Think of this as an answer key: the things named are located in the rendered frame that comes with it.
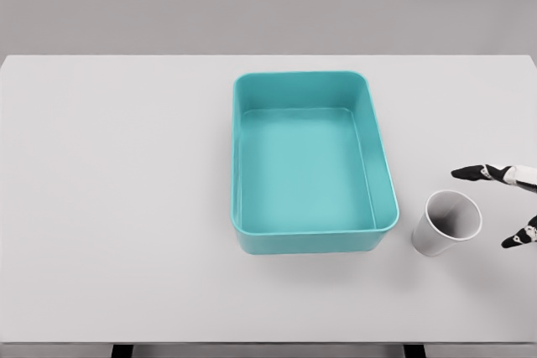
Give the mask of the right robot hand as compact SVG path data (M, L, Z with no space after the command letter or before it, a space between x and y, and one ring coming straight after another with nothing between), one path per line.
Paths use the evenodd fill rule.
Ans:
M495 181L537 194L537 168L523 165L497 166L478 164L465 166L451 171L451 176L471 182ZM523 246L537 242L537 215L532 217L521 229L504 239L503 249Z

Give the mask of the white paper cup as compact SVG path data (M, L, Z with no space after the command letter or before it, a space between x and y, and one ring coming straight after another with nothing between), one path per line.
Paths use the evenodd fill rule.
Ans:
M435 257L447 249L474 239L482 230L482 212L462 192L443 189L429 196L424 213L414 228L414 249Z

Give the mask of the teal plastic basket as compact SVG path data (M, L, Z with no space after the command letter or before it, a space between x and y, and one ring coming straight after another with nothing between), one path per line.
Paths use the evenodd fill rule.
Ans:
M367 79L250 72L232 93L230 216L251 255L368 252L399 206Z

